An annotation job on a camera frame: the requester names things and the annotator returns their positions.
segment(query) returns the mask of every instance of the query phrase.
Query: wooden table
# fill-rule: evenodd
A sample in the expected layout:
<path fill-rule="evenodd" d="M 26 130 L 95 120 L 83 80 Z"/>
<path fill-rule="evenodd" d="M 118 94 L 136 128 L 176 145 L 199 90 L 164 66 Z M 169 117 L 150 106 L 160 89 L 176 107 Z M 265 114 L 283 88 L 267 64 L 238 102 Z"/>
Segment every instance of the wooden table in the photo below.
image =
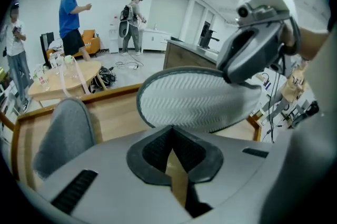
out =
<path fill-rule="evenodd" d="M 91 81 L 98 74 L 102 66 L 100 61 L 89 61 L 89 62 L 81 61 L 78 63 L 78 65 L 82 71 L 87 86 L 91 84 Z M 56 75 L 55 70 L 48 70 L 46 72 L 46 76 L 48 78 L 49 90 L 45 91 L 38 81 L 34 81 L 34 83 L 28 90 L 28 95 L 31 96 L 35 101 L 38 101 L 39 103 L 41 100 L 65 98 L 66 95 L 64 94 L 61 87 L 60 75 Z M 100 81 L 103 89 L 107 90 L 101 77 L 97 75 L 97 78 Z M 79 78 L 74 79 L 71 77 L 64 77 L 64 81 L 65 87 L 71 96 L 82 96 L 85 94 L 82 83 Z"/>

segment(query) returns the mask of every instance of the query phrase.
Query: vent slot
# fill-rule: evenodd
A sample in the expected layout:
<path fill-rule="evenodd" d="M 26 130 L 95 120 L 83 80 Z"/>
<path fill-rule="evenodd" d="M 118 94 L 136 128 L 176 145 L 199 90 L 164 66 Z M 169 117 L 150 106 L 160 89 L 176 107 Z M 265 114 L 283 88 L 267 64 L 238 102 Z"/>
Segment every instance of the vent slot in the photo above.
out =
<path fill-rule="evenodd" d="M 261 151 L 261 150 L 258 150 L 258 149 L 253 149 L 253 148 L 245 148 L 242 150 L 242 152 L 246 153 L 246 154 L 251 154 L 251 155 L 254 155 L 256 157 L 260 157 L 260 158 L 266 158 L 267 155 L 269 154 L 268 152 L 266 151 Z"/>
<path fill-rule="evenodd" d="M 97 172 L 91 170 L 81 171 L 73 181 L 52 201 L 52 205 L 66 214 L 70 214 L 84 193 L 95 180 Z"/>

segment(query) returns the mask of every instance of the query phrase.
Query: blue t-shirt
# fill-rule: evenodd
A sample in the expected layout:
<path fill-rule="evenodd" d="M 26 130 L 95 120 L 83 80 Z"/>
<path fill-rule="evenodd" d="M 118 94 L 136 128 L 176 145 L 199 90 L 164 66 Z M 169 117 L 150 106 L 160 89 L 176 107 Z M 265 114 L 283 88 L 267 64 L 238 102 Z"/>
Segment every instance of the blue t-shirt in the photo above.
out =
<path fill-rule="evenodd" d="M 76 0 L 61 0 L 60 9 L 58 10 L 58 22 L 60 24 L 60 37 L 64 38 L 70 31 L 80 27 L 78 13 L 71 14 L 77 6 Z"/>

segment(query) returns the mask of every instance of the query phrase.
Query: desk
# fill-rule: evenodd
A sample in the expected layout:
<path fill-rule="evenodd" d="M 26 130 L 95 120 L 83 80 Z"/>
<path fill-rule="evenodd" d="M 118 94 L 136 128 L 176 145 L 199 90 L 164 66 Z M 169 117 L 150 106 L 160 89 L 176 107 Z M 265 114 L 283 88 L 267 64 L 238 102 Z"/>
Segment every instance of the desk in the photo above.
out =
<path fill-rule="evenodd" d="M 78 65 L 82 71 L 87 86 L 90 85 L 91 81 L 100 71 L 102 66 L 99 61 L 81 61 Z M 56 75 L 54 70 L 48 70 L 46 72 L 46 76 L 48 78 L 49 90 L 45 91 L 38 81 L 34 81 L 28 90 L 28 95 L 36 101 L 65 98 L 66 96 L 61 87 L 60 75 Z M 98 75 L 97 78 L 99 79 L 103 89 L 106 90 L 101 77 Z M 64 77 L 64 81 L 65 87 L 71 96 L 82 96 L 85 94 L 82 83 L 78 78 L 73 79 L 71 77 Z"/>
<path fill-rule="evenodd" d="M 136 95 L 140 86 L 141 84 L 131 85 L 81 97 L 91 114 L 93 130 L 98 143 L 150 129 L 139 116 L 136 107 Z M 52 105 L 22 114 L 18 117 L 14 127 L 11 149 L 13 174 L 16 180 L 34 190 L 39 188 L 43 181 L 33 172 L 32 162 L 49 128 L 56 106 Z M 247 122 L 244 120 L 214 134 L 259 141 L 261 128 L 251 118 L 248 118 Z M 173 177 L 173 191 L 186 186 L 186 181 L 181 179 L 184 171 L 178 162 L 172 152 L 166 173 Z M 180 203 L 184 204 L 186 193 L 181 192 L 176 195 Z"/>

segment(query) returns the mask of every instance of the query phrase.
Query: wooden desk edge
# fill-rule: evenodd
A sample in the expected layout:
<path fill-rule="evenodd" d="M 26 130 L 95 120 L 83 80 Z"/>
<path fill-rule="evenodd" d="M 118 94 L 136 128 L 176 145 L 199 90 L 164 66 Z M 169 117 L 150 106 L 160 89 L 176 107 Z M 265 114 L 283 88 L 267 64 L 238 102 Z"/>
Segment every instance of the wooden desk edge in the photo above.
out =
<path fill-rule="evenodd" d="M 126 87 L 116 88 L 112 90 L 107 90 L 91 95 L 85 95 L 81 97 L 81 101 L 84 104 L 93 103 L 100 100 L 105 100 L 109 98 L 115 98 L 117 96 L 132 94 L 139 90 L 142 84 L 135 84 Z M 18 150 L 18 141 L 20 135 L 20 128 L 21 124 L 24 121 L 31 120 L 40 116 L 44 116 L 47 114 L 53 113 L 54 109 L 56 108 L 57 104 L 35 110 L 33 112 L 28 112 L 22 115 L 19 115 L 17 118 L 15 125 L 14 125 L 14 132 L 13 132 L 13 140 L 11 145 L 11 164 L 12 164 L 12 173 L 16 180 L 19 180 L 19 173 L 18 173 L 18 165 L 17 165 L 17 150 Z"/>

